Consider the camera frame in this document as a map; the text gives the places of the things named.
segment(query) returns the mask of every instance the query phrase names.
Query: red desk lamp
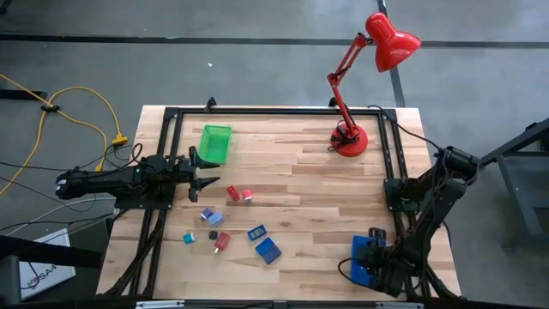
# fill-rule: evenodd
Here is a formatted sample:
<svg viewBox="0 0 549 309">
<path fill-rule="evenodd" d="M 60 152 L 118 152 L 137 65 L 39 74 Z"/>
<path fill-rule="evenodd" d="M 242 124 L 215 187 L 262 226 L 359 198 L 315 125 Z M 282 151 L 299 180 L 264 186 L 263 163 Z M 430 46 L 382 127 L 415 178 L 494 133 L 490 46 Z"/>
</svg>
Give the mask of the red desk lamp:
<svg viewBox="0 0 549 309">
<path fill-rule="evenodd" d="M 371 38 L 366 38 L 362 33 L 358 33 L 337 71 L 328 75 L 328 82 L 334 91 L 335 101 L 345 121 L 345 124 L 338 125 L 332 133 L 332 148 L 338 154 L 347 157 L 362 154 L 368 146 L 366 132 L 354 123 L 338 89 L 341 80 L 351 69 L 354 59 L 363 48 L 375 42 L 377 45 L 377 70 L 384 72 L 404 61 L 421 45 L 421 41 L 414 35 L 397 31 L 383 13 L 375 13 L 368 17 L 366 31 L 371 35 Z"/>
</svg>

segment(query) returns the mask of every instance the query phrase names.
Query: green plastic basket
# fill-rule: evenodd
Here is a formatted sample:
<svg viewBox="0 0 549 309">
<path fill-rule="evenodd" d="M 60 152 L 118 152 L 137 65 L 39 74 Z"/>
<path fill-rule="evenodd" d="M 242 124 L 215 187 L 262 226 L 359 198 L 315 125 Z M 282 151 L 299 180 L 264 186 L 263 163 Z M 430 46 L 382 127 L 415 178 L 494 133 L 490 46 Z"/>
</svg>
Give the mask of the green plastic basket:
<svg viewBox="0 0 549 309">
<path fill-rule="evenodd" d="M 205 125 L 198 154 L 208 162 L 226 163 L 231 147 L 231 127 L 224 125 Z"/>
</svg>

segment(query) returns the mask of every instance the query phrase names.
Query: black stand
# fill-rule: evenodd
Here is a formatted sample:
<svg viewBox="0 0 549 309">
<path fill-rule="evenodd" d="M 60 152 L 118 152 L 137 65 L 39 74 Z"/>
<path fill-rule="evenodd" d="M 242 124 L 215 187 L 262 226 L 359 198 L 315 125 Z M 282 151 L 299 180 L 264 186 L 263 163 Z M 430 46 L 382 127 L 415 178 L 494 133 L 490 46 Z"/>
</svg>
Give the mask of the black stand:
<svg viewBox="0 0 549 309">
<path fill-rule="evenodd" d="M 497 162 L 510 199 L 522 212 L 528 230 L 527 235 L 503 242 L 501 246 L 504 251 L 549 246 L 549 234 L 541 226 L 536 212 L 537 209 L 549 208 L 549 192 L 546 189 L 549 180 L 548 137 L 549 118 L 531 124 L 521 135 L 480 160 L 481 167 Z M 535 142 L 540 142 L 541 151 L 520 151 Z"/>
</svg>

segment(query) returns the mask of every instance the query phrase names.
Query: cable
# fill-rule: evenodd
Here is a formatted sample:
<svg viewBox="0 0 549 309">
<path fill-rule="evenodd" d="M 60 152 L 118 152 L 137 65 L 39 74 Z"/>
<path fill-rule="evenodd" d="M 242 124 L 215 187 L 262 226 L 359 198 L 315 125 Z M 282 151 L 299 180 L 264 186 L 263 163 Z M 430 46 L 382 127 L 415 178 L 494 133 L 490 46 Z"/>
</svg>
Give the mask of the cable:
<svg viewBox="0 0 549 309">
<path fill-rule="evenodd" d="M 3 231 L 3 230 L 6 230 L 8 228 L 12 228 L 12 227 L 16 227 L 16 226 L 19 226 L 19 225 L 29 225 L 29 224 L 43 224 L 43 223 L 54 223 L 54 224 L 66 224 L 66 225 L 71 225 L 71 224 L 75 224 L 75 223 L 78 223 L 78 222 L 84 222 L 84 221 L 90 221 L 90 220 L 95 220 L 97 217 L 94 217 L 94 218 L 86 218 L 86 219 L 80 219 L 80 220 L 74 220 L 74 221 L 48 221 L 48 220 L 45 220 L 45 221 L 34 221 L 34 222 L 23 222 L 23 223 L 17 223 L 17 224 L 12 224 L 8 227 L 3 227 L 0 229 L 0 231 Z"/>
<path fill-rule="evenodd" d="M 27 190 L 29 190 L 29 191 L 32 191 L 32 192 L 34 192 L 34 193 L 36 193 L 36 194 L 38 194 L 38 195 L 41 195 L 42 197 L 45 197 L 45 198 L 47 198 L 47 199 L 50 199 L 50 200 L 52 200 L 52 201 L 54 201 L 54 202 L 56 202 L 56 203 L 60 203 L 60 204 L 62 204 L 64 207 L 66 207 L 66 208 L 68 208 L 68 209 L 70 209 L 70 210 L 72 210 L 72 211 L 75 211 L 75 212 L 78 212 L 78 213 L 83 213 L 83 212 L 86 212 L 86 211 L 89 210 L 89 209 L 86 209 L 86 210 L 73 209 L 73 208 L 69 207 L 66 203 L 63 203 L 63 202 L 59 201 L 58 199 L 53 198 L 53 197 L 50 197 L 50 196 L 48 196 L 48 195 L 46 195 L 46 194 L 44 194 L 44 193 L 42 193 L 42 192 L 40 192 L 40 191 L 36 191 L 35 189 L 33 189 L 33 188 L 31 188 L 31 187 L 28 187 L 28 186 L 26 186 L 26 185 L 22 185 L 22 184 L 20 184 L 20 183 L 18 183 L 18 182 L 16 182 L 16 181 L 13 181 L 13 180 L 6 179 L 6 178 L 4 178 L 4 177 L 2 177 L 2 176 L 0 176 L 0 179 L 5 180 L 5 181 L 8 181 L 8 182 L 10 182 L 11 184 L 14 184 L 14 185 L 19 185 L 21 188 L 25 188 L 25 189 L 27 189 Z"/>
<path fill-rule="evenodd" d="M 42 138 L 42 128 L 44 127 L 45 115 L 46 115 L 46 112 L 42 112 L 42 116 L 40 116 L 40 123 L 39 123 L 39 126 L 38 126 L 38 135 L 36 136 L 36 142 L 34 142 L 33 150 L 28 155 L 28 157 L 25 159 L 25 161 L 23 162 L 23 166 L 26 166 L 28 164 L 28 162 L 33 158 L 34 153 L 36 152 L 36 149 L 38 148 L 38 145 L 40 145 L 40 139 Z M 13 184 L 13 182 L 17 179 L 17 177 L 19 177 L 21 172 L 23 172 L 23 167 L 20 168 L 19 171 L 17 171 L 17 173 L 15 173 L 14 177 L 11 178 L 11 181 L 9 181 L 8 184 L 3 187 L 3 189 L 0 191 L 0 197 L 4 194 L 4 192 L 7 189 L 10 188 L 11 184 Z"/>
<path fill-rule="evenodd" d="M 404 129 L 400 124 L 398 124 L 398 122 L 397 122 L 395 119 L 393 119 L 392 117 L 390 117 L 390 115 L 388 115 L 388 113 L 387 113 L 382 107 L 377 106 L 377 105 L 368 105 L 367 107 L 368 107 L 368 108 L 370 108 L 370 107 L 376 107 L 376 108 L 378 108 L 378 109 L 381 111 L 381 113 L 382 113 L 390 122 L 392 122 L 393 124 L 396 124 L 399 128 L 401 128 L 401 130 L 405 131 L 407 134 L 409 134 L 409 135 L 411 135 L 411 136 L 414 136 L 414 137 L 417 137 L 418 139 L 420 139 L 420 140 L 422 140 L 422 141 L 424 141 L 424 142 L 430 143 L 430 144 L 431 144 L 433 147 L 435 147 L 437 150 L 441 150 L 441 149 L 442 149 L 442 148 L 438 147 L 438 145 L 437 145 L 436 143 L 434 143 L 433 141 L 431 141 L 430 139 L 425 138 L 425 137 L 422 137 L 422 136 L 419 136 L 419 135 L 417 135 L 417 134 L 414 134 L 414 133 L 410 132 L 409 130 Z"/>
<path fill-rule="evenodd" d="M 21 288 L 21 289 L 31 289 L 31 288 L 36 288 L 38 287 L 38 285 L 40 284 L 40 276 L 38 276 L 38 273 L 36 272 L 36 270 L 34 269 L 34 266 L 30 263 L 30 262 L 27 262 L 28 263 L 28 266 L 31 268 L 31 270 L 33 270 L 33 273 L 34 275 L 36 276 L 36 283 L 30 287 L 26 287 L 26 288 Z"/>
<path fill-rule="evenodd" d="M 121 146 L 121 147 L 118 147 L 116 148 L 115 150 L 109 152 L 109 153 L 104 153 L 101 157 L 97 158 L 97 159 L 94 159 L 90 162 L 88 162 L 87 164 L 79 167 L 79 168 L 84 168 L 84 167 L 88 167 L 90 165 L 92 165 L 94 162 L 100 160 L 101 158 L 103 158 L 103 156 L 105 155 L 110 155 L 110 154 L 115 154 L 116 156 L 116 152 L 119 150 L 119 149 L 122 149 L 122 148 L 128 148 L 128 147 L 132 147 L 133 145 L 124 145 L 124 146 Z M 121 160 L 121 161 L 127 161 L 129 159 L 120 159 L 117 157 L 117 159 Z M 8 166 L 8 167 L 22 167 L 22 168 L 30 168 L 30 169 L 39 169 L 39 170 L 45 170 L 45 171 L 56 171 L 56 172 L 68 172 L 68 171 L 71 171 L 73 168 L 52 168 L 52 167 L 37 167 L 37 166 L 23 166 L 23 165 L 17 165 L 17 164 L 13 164 L 13 163 L 8 163 L 8 162 L 2 162 L 0 161 L 0 165 L 5 165 L 5 166 Z"/>
<path fill-rule="evenodd" d="M 364 288 L 371 288 L 371 287 L 368 287 L 367 285 L 365 284 L 362 284 L 362 283 L 359 283 L 359 282 L 356 282 L 355 280 L 351 279 L 351 277 L 345 275 L 345 273 L 343 272 L 343 270 L 341 270 L 341 266 L 346 263 L 346 262 L 349 262 L 349 261 L 359 261 L 361 262 L 359 259 L 357 258 L 354 258 L 354 257 L 348 257 L 348 258 L 344 258 L 342 259 L 338 264 L 337 264 L 337 270 L 340 272 L 340 274 L 347 280 L 349 280 L 350 282 L 358 285 L 358 286 L 361 286 L 361 287 L 364 287 Z"/>
<path fill-rule="evenodd" d="M 62 93 L 65 93 L 65 92 L 67 92 L 67 91 L 70 91 L 70 90 L 83 90 L 83 91 L 88 91 L 89 93 L 95 94 L 95 96 L 97 96 L 97 97 L 100 98 L 103 102 L 105 102 L 105 104 L 109 107 L 109 110 L 111 110 L 112 117 L 114 118 L 114 124 L 115 124 L 116 127 L 117 127 L 117 134 L 122 135 L 122 131 L 120 130 L 120 124 L 118 123 L 117 114 L 114 112 L 114 109 L 112 109 L 111 103 L 109 103 L 108 100 L 106 100 L 103 96 L 101 96 L 101 94 L 98 94 L 95 90 L 92 90 L 92 89 L 87 88 L 87 87 L 81 87 L 81 86 L 74 86 L 74 87 L 69 87 L 69 88 L 61 89 L 61 90 L 57 91 L 57 92 L 51 97 L 50 102 L 52 102 L 58 95 L 60 95 L 60 94 L 62 94 Z"/>
<path fill-rule="evenodd" d="M 79 226 L 79 227 L 75 227 L 75 228 L 73 228 L 73 229 L 71 229 L 71 230 L 67 229 L 67 232 L 60 233 L 59 235 L 56 235 L 56 236 L 54 236 L 54 237 L 51 237 L 51 238 L 48 239 L 48 240 L 44 240 L 44 241 L 41 241 L 41 242 L 37 242 L 37 243 L 34 244 L 34 245 L 30 245 L 30 246 L 28 246 L 28 247 L 26 247 L 26 248 L 23 248 L 23 249 L 19 250 L 19 251 L 16 251 L 16 252 L 14 252 L 14 253 L 11 253 L 10 256 L 16 256 L 16 255 L 20 254 L 21 252 L 25 252 L 25 251 L 27 251 L 27 250 L 34 249 L 34 248 L 37 247 L 38 245 L 42 245 L 42 244 L 48 243 L 48 242 L 50 242 L 50 241 L 56 239 L 57 237 L 63 236 L 63 235 L 68 234 L 68 233 L 72 233 L 72 232 L 79 231 L 79 230 L 83 229 L 84 227 L 87 227 L 87 226 L 89 226 L 90 224 L 93 224 L 93 223 L 95 223 L 96 221 L 101 220 L 101 219 L 103 219 L 103 218 L 105 218 L 105 217 L 107 217 L 107 216 L 109 216 L 109 215 L 112 215 L 112 213 L 106 214 L 106 215 L 100 215 L 100 216 L 95 217 L 95 218 L 90 218 L 89 220 L 92 220 L 92 221 L 90 221 L 90 222 L 88 222 L 88 223 L 86 223 L 86 224 L 83 224 L 83 225 L 81 225 L 81 226 Z"/>
<path fill-rule="evenodd" d="M 89 199 L 85 199 L 85 200 L 80 200 L 80 201 L 75 201 L 75 202 L 72 202 L 72 203 L 67 203 L 66 206 L 70 206 L 70 205 L 75 205 L 75 204 L 78 204 L 78 203 L 87 203 L 87 202 L 97 202 L 97 201 L 112 201 L 112 200 L 116 200 L 115 197 L 97 197 L 97 198 L 89 198 Z M 16 226 L 19 226 L 19 225 L 22 225 L 21 227 L 18 227 L 16 228 L 15 230 L 9 232 L 6 236 L 11 236 L 13 235 L 14 233 L 17 233 L 19 232 L 20 230 L 22 230 L 24 227 L 27 227 L 28 225 L 30 224 L 34 224 L 35 222 L 37 222 L 38 220 L 44 218 L 45 216 L 47 215 L 50 215 L 50 214 L 53 214 L 54 212 L 60 210 L 60 209 L 63 209 L 66 207 L 65 205 L 62 205 L 62 206 L 59 206 L 59 207 L 56 207 L 55 209 L 52 209 L 48 212 L 46 212 L 45 214 L 43 215 L 40 215 L 34 219 L 32 219 L 30 222 L 23 222 L 23 223 L 16 223 L 16 224 L 12 224 L 11 226 L 8 226 L 8 227 L 3 227 L 0 229 L 0 231 L 3 231 L 3 230 L 6 230 L 6 229 L 9 229 L 11 227 L 16 227 Z"/>
<path fill-rule="evenodd" d="M 37 100 L 41 101 L 42 103 L 44 103 L 46 106 L 49 106 L 49 107 L 53 107 L 53 104 L 52 102 L 56 99 L 56 97 L 58 97 L 60 94 L 62 93 L 65 93 L 67 91 L 70 91 L 70 90 L 73 90 L 73 89 L 80 89 L 80 90 L 84 90 L 84 91 L 88 91 L 92 94 L 95 94 L 96 96 L 98 96 L 101 100 L 103 100 L 107 106 L 109 107 L 109 109 L 111 110 L 111 113 L 112 113 L 112 116 L 114 117 L 114 122 L 115 122 L 115 125 L 117 127 L 117 138 L 113 141 L 117 144 L 124 144 L 126 142 L 128 142 L 128 137 L 122 135 L 122 132 L 120 131 L 120 125 L 118 123 L 118 117 L 116 115 L 116 113 L 114 112 L 114 110 L 112 109 L 112 106 L 111 104 L 104 98 L 102 97 L 100 94 L 98 94 L 97 92 L 95 92 L 94 90 L 90 89 L 90 88 L 85 88 L 85 87 L 72 87 L 72 88 L 66 88 L 66 89 L 62 89 L 62 90 L 59 90 L 57 91 L 48 101 L 42 99 L 41 97 L 39 97 L 38 95 L 36 95 L 35 93 L 33 93 L 32 91 L 30 91 L 29 89 L 23 87 L 21 84 L 13 81 L 12 79 L 10 79 L 9 77 L 3 75 L 3 74 L 0 74 L 0 77 L 2 77 L 5 81 L 7 82 L 10 82 L 14 85 L 16 85 L 18 88 L 24 90 L 25 92 L 27 92 L 28 94 L 32 95 L 34 98 L 36 98 Z M 65 114 L 64 112 L 61 112 L 61 111 L 57 111 L 58 114 L 60 114 L 61 116 L 65 117 L 66 119 L 68 119 L 69 121 L 75 123 L 75 124 L 81 124 L 81 125 L 85 125 L 89 128 L 92 128 L 94 130 L 96 130 L 97 132 L 99 132 L 102 137 L 103 137 L 103 144 L 104 144 L 104 149 L 106 151 L 106 148 L 107 148 L 107 141 L 106 141 L 106 135 L 105 133 L 98 127 L 96 127 L 95 125 L 93 124 L 89 124 L 87 122 L 84 122 L 84 121 L 80 121 L 80 120 L 76 120 L 70 116 L 68 116 L 67 114 Z M 46 111 L 43 111 L 42 112 L 42 116 L 40 117 L 40 122 L 39 122 L 39 132 L 38 132 L 38 135 L 36 136 L 36 142 L 34 143 L 34 147 L 33 147 L 33 150 L 31 151 L 31 153 L 28 155 L 28 157 L 25 159 L 25 162 L 23 163 L 23 166 L 25 167 L 28 162 L 33 158 L 34 156 L 34 153 L 36 152 L 36 149 L 38 148 L 38 145 L 40 144 L 40 139 L 42 138 L 42 130 L 43 130 L 43 126 L 44 126 L 44 121 L 45 121 L 45 116 L 46 116 L 47 112 Z M 105 162 L 105 159 L 102 159 L 99 163 L 99 165 L 95 168 L 96 171 L 102 171 L 103 170 L 103 164 Z M 21 174 L 21 172 L 23 171 L 23 167 L 19 169 L 19 171 L 17 171 L 17 173 L 14 175 L 14 177 L 12 177 L 12 181 L 15 181 L 17 179 L 17 177 L 19 177 L 19 175 Z M 0 196 L 2 196 L 4 194 L 4 192 L 11 186 L 12 182 L 9 182 L 7 183 L 3 188 L 2 190 L 0 191 Z"/>
</svg>

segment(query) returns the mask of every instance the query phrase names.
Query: wooden tabletop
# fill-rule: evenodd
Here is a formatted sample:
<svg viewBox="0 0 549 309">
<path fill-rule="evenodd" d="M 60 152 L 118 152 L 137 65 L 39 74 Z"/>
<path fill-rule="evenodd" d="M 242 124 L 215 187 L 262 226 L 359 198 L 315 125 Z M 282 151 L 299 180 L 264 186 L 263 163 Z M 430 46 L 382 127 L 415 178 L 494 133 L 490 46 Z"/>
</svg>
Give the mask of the wooden tabletop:
<svg viewBox="0 0 549 309">
<path fill-rule="evenodd" d="M 165 106 L 144 106 L 134 143 L 143 144 L 142 155 L 153 155 Z M 416 108 L 396 109 L 399 124 L 424 135 Z M 348 282 L 337 264 L 351 254 L 353 235 L 367 235 L 369 227 L 384 228 L 389 243 L 395 240 L 392 215 L 386 209 L 382 182 L 385 176 L 377 121 L 354 116 L 368 134 L 368 149 L 346 158 L 329 152 L 329 137 L 339 116 L 322 115 L 185 115 L 178 154 L 200 145 L 205 124 L 232 127 L 228 162 L 199 172 L 200 177 L 221 179 L 204 189 L 198 203 L 187 198 L 188 185 L 179 185 L 168 213 L 156 299 L 235 300 L 391 300 L 386 294 Z M 170 149 L 173 125 L 168 132 Z M 390 130 L 389 144 L 393 147 Z M 431 167 L 423 141 L 401 132 L 407 170 L 419 176 Z M 398 177 L 398 168 L 394 166 Z M 232 201 L 226 188 L 251 190 L 253 204 Z M 205 207 L 225 216 L 216 230 L 231 234 L 227 248 L 214 254 L 212 230 L 200 220 Z M 122 275 L 136 254 L 143 211 L 130 210 L 119 218 L 101 273 L 98 293 Z M 263 224 L 282 251 L 266 265 L 246 234 Z M 196 243 L 186 245 L 182 236 L 194 233 Z M 432 268 L 459 294 L 448 236 L 440 228 L 432 239 Z M 147 274 L 145 261 L 143 277 Z"/>
</svg>

